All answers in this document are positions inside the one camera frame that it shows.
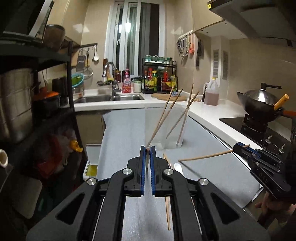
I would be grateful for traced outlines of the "person hand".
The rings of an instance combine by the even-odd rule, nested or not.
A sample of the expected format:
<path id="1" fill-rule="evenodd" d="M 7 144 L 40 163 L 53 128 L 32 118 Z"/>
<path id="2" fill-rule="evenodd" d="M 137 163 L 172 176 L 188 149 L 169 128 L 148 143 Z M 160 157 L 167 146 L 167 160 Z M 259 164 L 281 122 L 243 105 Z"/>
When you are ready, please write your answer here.
<path id="1" fill-rule="evenodd" d="M 295 211 L 295 204 L 277 201 L 271 194 L 266 192 L 263 200 L 255 204 L 255 208 L 262 210 L 258 218 L 258 223 L 268 229 L 275 219 L 279 225 L 286 225 Z"/>

